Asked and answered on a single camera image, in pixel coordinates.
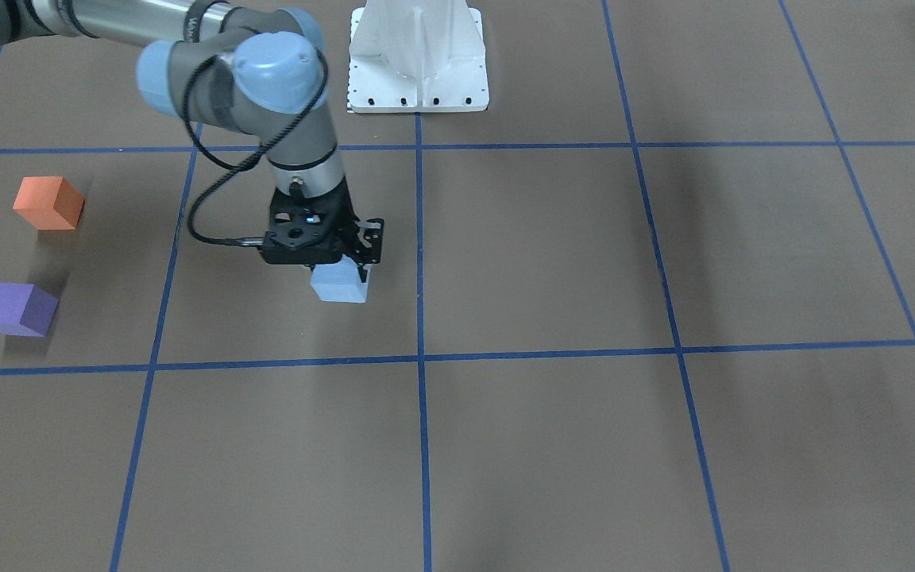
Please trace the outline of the orange foam block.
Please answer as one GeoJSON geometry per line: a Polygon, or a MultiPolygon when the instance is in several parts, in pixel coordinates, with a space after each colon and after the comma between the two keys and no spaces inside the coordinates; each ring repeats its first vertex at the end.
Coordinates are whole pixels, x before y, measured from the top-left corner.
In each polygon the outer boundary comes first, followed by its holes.
{"type": "Polygon", "coordinates": [[[69,231],[79,227],[83,193],[62,176],[25,176],[16,191],[12,210],[41,231],[69,231]]]}

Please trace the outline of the light blue foam block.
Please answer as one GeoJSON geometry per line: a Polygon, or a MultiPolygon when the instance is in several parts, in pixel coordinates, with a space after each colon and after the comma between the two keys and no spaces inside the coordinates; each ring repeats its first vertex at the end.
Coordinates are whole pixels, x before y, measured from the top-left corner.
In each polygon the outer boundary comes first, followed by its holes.
{"type": "Polygon", "coordinates": [[[323,303],[366,303],[369,284],[359,270],[359,265],[348,257],[338,263],[316,265],[310,274],[310,286],[323,303]]]}

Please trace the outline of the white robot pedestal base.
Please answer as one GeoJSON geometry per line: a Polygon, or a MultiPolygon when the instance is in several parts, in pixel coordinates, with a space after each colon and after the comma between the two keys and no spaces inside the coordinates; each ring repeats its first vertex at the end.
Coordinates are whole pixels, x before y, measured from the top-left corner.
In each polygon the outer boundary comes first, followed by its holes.
{"type": "Polygon", "coordinates": [[[483,17],[467,2],[368,1],[349,22],[349,112],[488,109],[483,17]]]}

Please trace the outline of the purple foam block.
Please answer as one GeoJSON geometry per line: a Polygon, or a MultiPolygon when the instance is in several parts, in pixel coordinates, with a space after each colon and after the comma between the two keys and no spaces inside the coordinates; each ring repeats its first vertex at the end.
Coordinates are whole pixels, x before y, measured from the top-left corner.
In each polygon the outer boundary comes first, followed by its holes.
{"type": "Polygon", "coordinates": [[[0,334],[44,338],[59,305],[35,284],[0,282],[0,334]]]}

